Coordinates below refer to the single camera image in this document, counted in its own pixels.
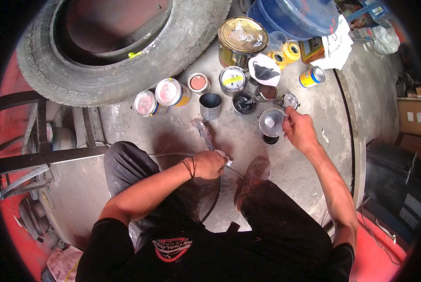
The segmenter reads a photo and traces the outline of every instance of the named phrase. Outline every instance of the label sticker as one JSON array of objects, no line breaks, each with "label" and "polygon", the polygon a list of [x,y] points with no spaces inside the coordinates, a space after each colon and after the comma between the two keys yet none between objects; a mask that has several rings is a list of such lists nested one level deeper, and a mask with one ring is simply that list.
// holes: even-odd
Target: label sticker
[{"label": "label sticker", "polygon": [[223,81],[223,85],[228,85],[230,83],[234,83],[234,82],[237,82],[237,81],[240,81],[240,80],[243,80],[243,77],[241,75],[236,75],[236,76],[233,76],[231,78],[225,79]]},{"label": "label sticker", "polygon": [[421,112],[416,113],[417,116],[417,122],[421,122]]},{"label": "label sticker", "polygon": [[414,121],[413,113],[409,111],[409,112],[407,112],[407,114],[408,114],[408,121],[413,122]]}]

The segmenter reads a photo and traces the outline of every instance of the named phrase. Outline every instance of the sneaker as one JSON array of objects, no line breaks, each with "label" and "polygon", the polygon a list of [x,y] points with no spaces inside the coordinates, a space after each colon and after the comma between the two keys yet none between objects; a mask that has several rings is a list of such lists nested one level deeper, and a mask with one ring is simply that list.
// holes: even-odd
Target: sneaker
[{"label": "sneaker", "polygon": [[238,191],[238,193],[236,192],[236,196],[234,199],[236,211],[241,213],[240,208],[245,197],[250,193],[253,187],[257,186],[262,181],[269,180],[270,172],[270,161],[267,158],[256,157],[251,162],[250,166],[247,169],[243,185],[240,191]]}]

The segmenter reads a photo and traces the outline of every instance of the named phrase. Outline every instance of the person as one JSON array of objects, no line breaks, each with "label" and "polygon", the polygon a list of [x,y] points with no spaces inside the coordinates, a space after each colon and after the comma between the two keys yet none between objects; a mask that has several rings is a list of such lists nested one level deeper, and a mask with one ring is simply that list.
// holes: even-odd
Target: person
[{"label": "person", "polygon": [[[159,172],[134,144],[117,142],[105,154],[111,199],[95,223],[76,281],[348,281],[356,252],[353,198],[323,147],[312,119],[287,107],[285,137],[311,162],[335,226],[323,228],[269,181],[270,164],[249,166],[235,208],[247,232],[208,231],[190,217],[173,191],[186,181],[215,179],[226,158],[204,151]],[[128,226],[149,222],[136,252]]]}]

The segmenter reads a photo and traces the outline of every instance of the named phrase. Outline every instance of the man's arm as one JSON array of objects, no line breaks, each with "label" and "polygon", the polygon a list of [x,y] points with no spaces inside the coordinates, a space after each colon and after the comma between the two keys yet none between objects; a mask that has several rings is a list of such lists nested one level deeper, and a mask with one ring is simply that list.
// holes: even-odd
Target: man's arm
[{"label": "man's arm", "polygon": [[312,118],[287,107],[283,122],[285,137],[311,162],[319,177],[326,206],[335,227],[333,246],[349,243],[356,252],[358,219],[353,197],[336,167],[317,141]]},{"label": "man's arm", "polygon": [[[226,158],[215,151],[204,151],[195,155],[193,160],[184,160],[191,174],[205,179],[214,179],[221,175],[226,161]],[[142,179],[111,198],[104,206],[99,219],[115,218],[127,226],[131,221],[145,217],[191,178],[185,164],[180,162],[163,172]]]}]

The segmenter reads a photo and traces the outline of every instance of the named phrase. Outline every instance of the black t-shirt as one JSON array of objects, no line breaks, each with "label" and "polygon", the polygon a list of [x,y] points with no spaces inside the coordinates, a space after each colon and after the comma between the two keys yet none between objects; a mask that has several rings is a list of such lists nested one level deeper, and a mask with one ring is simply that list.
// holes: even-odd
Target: black t-shirt
[{"label": "black t-shirt", "polygon": [[279,263],[204,228],[155,236],[134,254],[128,228],[104,218],[93,227],[76,281],[348,281],[353,260],[353,248],[345,243],[318,269],[296,271],[293,263]]}]

